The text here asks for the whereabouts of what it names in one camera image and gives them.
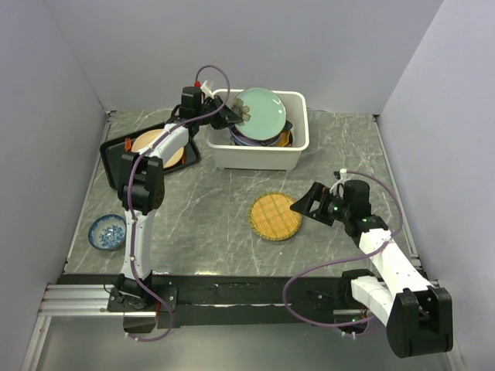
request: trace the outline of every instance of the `tray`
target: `tray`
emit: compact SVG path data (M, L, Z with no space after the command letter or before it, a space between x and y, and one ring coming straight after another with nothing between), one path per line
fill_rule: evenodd
M165 122L162 122L160 124L150 126L149 128L141 129L139 131L122 135L121 137L115 139L111 139L110 141L106 141L100 146L101 161L103 162L105 174L107 175L108 185L112 189L117 190L117 180L121 157L122 154L125 152L125 139L130 138L131 142L134 143L134 140L139 135L153 129L162 129L164 126ZM196 147L196 144L194 143L194 140L192 138L189 138L189 142L184 148L184 151L186 153L184 163L179 163L172 166L171 168L164 169L165 175L171 174L173 172L178 172L179 170L194 165L201 160L200 152L198 151L198 148Z

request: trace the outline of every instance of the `white container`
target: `white container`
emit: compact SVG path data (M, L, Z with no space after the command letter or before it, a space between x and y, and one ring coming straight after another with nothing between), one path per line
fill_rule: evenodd
M243 90L231 89L227 104L231 106L232 100ZM257 170L292 170L301 152L308 148L309 129L308 115L306 113L306 99L295 91L273 90L280 97L287 112L287 120L292 122L292 147L244 147L230 145L230 132L228 129L215 130L207 127L207 144L213 152L213 160L219 168L252 168ZM213 92L222 100L227 95L226 89Z

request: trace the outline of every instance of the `blue and white patterned bowl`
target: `blue and white patterned bowl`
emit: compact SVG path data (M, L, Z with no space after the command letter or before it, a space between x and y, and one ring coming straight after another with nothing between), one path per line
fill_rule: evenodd
M122 217L108 214L96 219L87 233L87 239L95 249L115 251L125 245L126 230Z

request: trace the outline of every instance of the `gray marble surface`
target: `gray marble surface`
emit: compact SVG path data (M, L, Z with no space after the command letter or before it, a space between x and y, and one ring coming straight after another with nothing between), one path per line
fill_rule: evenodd
M168 117L166 110L114 112L108 139ZM256 197L279 191L298 199L314 181L333 184L333 172L342 167L374 174L391 184L371 115L310 112L308 118L309 147L290 172L216 168L204 128L200 131L195 142L201 162L165 177L166 197L152 231L152 265L157 274L288 276L323 261L361 254L340 223L328 227L305 218L299 232L282 242L261 239L249 225L248 210ZM395 228L398 214L393 202L380 186L370 186L374 212ZM87 240L90 225L108 213L124 215L100 162L65 273L120 272L124 250L102 252ZM403 233L396 241L408 253ZM341 264L313 275L338 276L357 267L370 263Z

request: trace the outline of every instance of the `round woven mat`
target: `round woven mat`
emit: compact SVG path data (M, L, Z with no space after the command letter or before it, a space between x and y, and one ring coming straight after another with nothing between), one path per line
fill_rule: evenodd
M282 241L294 236L301 226L302 215L289 209L294 199L272 192L258 197L249 210L249 223L266 240Z

